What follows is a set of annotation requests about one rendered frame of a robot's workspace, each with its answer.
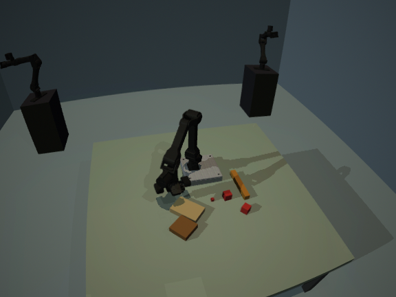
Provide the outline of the orange long flat bar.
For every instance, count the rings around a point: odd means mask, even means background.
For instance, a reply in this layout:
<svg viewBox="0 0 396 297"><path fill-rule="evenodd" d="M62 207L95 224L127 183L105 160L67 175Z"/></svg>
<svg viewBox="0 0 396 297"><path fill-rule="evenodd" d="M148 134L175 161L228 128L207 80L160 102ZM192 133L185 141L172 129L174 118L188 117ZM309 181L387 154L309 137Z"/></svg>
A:
<svg viewBox="0 0 396 297"><path fill-rule="evenodd" d="M239 192L241 193L241 196L243 199L249 199L250 195L246 187L243 185L243 182L241 178L239 177L238 173L235 170L230 171L230 176L232 177L233 181L235 182L237 188L239 189Z"/></svg>

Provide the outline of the red cube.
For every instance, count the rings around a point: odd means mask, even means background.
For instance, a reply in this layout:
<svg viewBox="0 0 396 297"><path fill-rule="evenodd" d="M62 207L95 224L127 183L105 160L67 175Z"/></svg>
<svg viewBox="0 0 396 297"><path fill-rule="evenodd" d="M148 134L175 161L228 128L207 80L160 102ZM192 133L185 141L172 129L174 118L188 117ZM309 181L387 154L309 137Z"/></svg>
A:
<svg viewBox="0 0 396 297"><path fill-rule="evenodd" d="M222 197L224 198L225 201L231 200L232 199L232 193L230 190L223 191Z"/></svg>
<svg viewBox="0 0 396 297"><path fill-rule="evenodd" d="M252 207L251 205L249 205L247 203L244 203L243 206L242 206L242 209L240 210L240 212L242 212L243 214L247 215L248 212L250 211L251 207Z"/></svg>

